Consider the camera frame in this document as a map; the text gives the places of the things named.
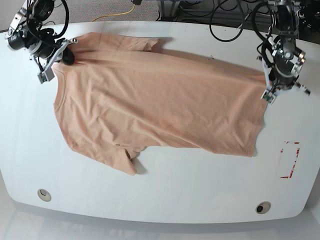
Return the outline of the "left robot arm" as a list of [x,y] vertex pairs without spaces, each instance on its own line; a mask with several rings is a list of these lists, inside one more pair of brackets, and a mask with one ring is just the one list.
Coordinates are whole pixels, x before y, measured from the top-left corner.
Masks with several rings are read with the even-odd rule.
[[[300,88],[307,95],[310,91],[297,81],[306,53],[296,46],[299,35],[299,19],[295,13],[295,0],[267,0],[255,6],[251,24],[256,35],[262,40],[257,47],[258,59],[262,62],[266,89],[261,98],[272,103],[279,92]],[[270,17],[268,33],[263,36],[256,24],[256,14],[266,7]]]

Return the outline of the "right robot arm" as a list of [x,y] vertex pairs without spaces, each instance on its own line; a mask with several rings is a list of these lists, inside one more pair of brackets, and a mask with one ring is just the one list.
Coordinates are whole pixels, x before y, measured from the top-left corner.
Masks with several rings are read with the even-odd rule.
[[27,49],[39,68],[38,79],[41,83],[51,81],[55,75],[52,70],[54,63],[62,62],[70,66],[75,56],[69,46],[76,44],[77,39],[66,39],[63,35],[69,26],[70,11],[63,0],[65,10],[64,26],[60,33],[52,28],[44,28],[47,20],[55,9],[54,0],[26,0],[11,21],[5,39],[8,47],[17,51]]

